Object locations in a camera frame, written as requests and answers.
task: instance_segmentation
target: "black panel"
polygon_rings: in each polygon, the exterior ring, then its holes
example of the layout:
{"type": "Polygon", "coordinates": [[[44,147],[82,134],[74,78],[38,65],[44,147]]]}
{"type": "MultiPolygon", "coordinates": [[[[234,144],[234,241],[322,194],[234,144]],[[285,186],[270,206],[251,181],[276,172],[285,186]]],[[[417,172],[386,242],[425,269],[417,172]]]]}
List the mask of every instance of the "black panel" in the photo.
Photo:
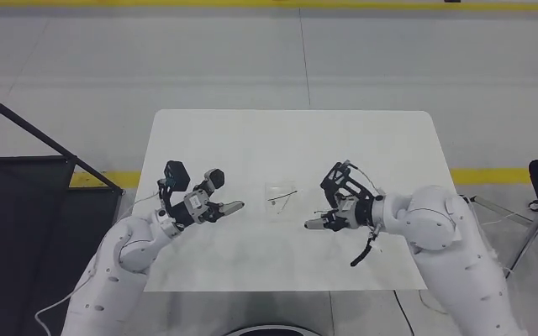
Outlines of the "black panel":
{"type": "MultiPolygon", "coordinates": [[[[35,312],[59,301],[74,288],[113,224],[120,195],[110,188],[72,188],[66,195],[34,285],[21,335],[41,335],[35,312]]],[[[53,335],[63,328],[69,302],[40,314],[53,335]]]]}
{"type": "Polygon", "coordinates": [[[15,335],[74,165],[63,156],[0,158],[2,335],[15,335]]]}

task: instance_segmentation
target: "table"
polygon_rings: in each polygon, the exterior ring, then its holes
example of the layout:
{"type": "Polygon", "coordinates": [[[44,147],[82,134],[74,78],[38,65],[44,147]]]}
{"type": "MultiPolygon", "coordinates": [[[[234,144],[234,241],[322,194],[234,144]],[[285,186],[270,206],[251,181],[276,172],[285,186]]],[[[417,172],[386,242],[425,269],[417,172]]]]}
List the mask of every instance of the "table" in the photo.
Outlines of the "table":
{"type": "MultiPolygon", "coordinates": [[[[169,160],[182,161],[192,188],[203,173],[226,176],[214,202],[245,208],[189,227],[164,248],[146,291],[348,291],[425,289],[402,237],[381,234],[357,267],[367,229],[310,231],[304,221],[328,208],[319,184],[349,159],[385,192],[436,184],[455,191],[428,113],[404,111],[161,110],[155,116],[136,199],[156,192],[169,160]],[[266,210],[266,184],[298,190],[287,216],[266,210]]],[[[360,183],[367,180],[355,172],[360,183]]],[[[175,195],[172,204],[180,202],[175,195]]],[[[153,198],[134,207],[145,216],[153,198]]]]}

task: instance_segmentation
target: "black stand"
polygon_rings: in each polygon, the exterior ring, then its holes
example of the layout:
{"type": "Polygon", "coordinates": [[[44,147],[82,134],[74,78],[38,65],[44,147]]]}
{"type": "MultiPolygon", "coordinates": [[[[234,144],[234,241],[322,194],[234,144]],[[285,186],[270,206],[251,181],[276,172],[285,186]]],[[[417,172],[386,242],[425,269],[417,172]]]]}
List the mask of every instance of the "black stand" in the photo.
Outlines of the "black stand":
{"type": "MultiPolygon", "coordinates": [[[[0,113],[59,153],[0,158],[0,325],[2,335],[35,336],[44,331],[34,314],[74,289],[115,221],[123,190],[2,104],[0,113]],[[69,187],[77,165],[106,186],[69,187]]],[[[53,334],[67,304],[41,315],[53,334]]]]}

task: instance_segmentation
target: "metal pole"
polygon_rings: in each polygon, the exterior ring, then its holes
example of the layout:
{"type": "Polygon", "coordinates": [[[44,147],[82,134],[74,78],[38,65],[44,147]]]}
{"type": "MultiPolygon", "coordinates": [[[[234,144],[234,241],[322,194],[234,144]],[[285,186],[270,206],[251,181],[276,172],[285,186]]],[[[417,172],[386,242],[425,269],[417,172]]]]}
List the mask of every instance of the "metal pole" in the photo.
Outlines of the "metal pole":
{"type": "Polygon", "coordinates": [[[511,221],[521,224],[527,228],[530,228],[533,224],[533,221],[528,219],[527,217],[521,216],[518,213],[514,213],[504,207],[501,207],[493,202],[488,201],[487,199],[481,198],[480,196],[471,197],[470,201],[475,202],[476,204],[481,205],[504,218],[509,218],[511,221]]]}
{"type": "MultiPolygon", "coordinates": [[[[527,234],[525,235],[525,240],[523,241],[523,244],[520,246],[520,248],[515,252],[514,256],[512,257],[512,260],[508,263],[508,267],[511,271],[515,270],[515,267],[520,263],[521,259],[525,255],[525,252],[529,249],[529,247],[532,245],[532,243],[535,241],[536,236],[538,235],[538,216],[536,216],[535,220],[532,223],[532,226],[527,229],[527,234]]],[[[508,279],[512,272],[506,272],[504,274],[504,277],[508,279]]]]}
{"type": "Polygon", "coordinates": [[[60,144],[55,142],[53,139],[51,139],[48,135],[38,130],[34,125],[27,122],[26,120],[22,119],[18,114],[10,110],[8,107],[6,107],[3,104],[0,104],[0,113],[3,114],[6,118],[16,123],[20,128],[24,129],[28,133],[32,134],[37,139],[43,141],[45,144],[49,145],[53,150],[56,150],[58,153],[64,155],[65,157],[74,160],[77,165],[79,165],[83,170],[87,171],[88,173],[92,174],[96,178],[98,178],[102,183],[106,184],[107,186],[110,186],[113,188],[116,192],[119,192],[120,194],[123,192],[123,190],[114,184],[112,181],[110,181],[108,178],[106,178],[103,174],[93,169],[89,164],[79,159],[76,155],[72,154],[69,150],[66,150],[64,147],[62,147],[60,144]]]}

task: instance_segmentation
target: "floor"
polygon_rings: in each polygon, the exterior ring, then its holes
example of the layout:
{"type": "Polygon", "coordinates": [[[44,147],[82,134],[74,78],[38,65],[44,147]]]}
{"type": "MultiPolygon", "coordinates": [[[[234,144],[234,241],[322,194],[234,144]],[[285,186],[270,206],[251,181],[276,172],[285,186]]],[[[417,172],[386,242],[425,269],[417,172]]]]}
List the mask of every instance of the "floor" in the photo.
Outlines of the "floor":
{"type": "MultiPolygon", "coordinates": [[[[450,168],[522,167],[537,155],[538,16],[278,9],[2,9],[0,102],[100,171],[139,171],[162,108],[349,108],[431,114],[450,168]]],[[[177,125],[178,145],[187,145],[177,125]]],[[[0,122],[0,156],[46,155],[0,122]]],[[[515,211],[529,185],[457,186],[515,211]]],[[[129,190],[122,209],[132,202],[129,190]]],[[[496,218],[478,209],[482,222],[496,218]]],[[[485,227],[506,260],[524,230],[485,227]]],[[[538,334],[538,247],[514,274],[518,318],[538,334]]],[[[398,298],[415,335],[458,335],[398,298]]],[[[424,293],[426,302],[436,302],[424,293]]],[[[146,293],[126,335],[220,335],[292,323],[323,335],[410,335],[391,291],[146,293]]]]}

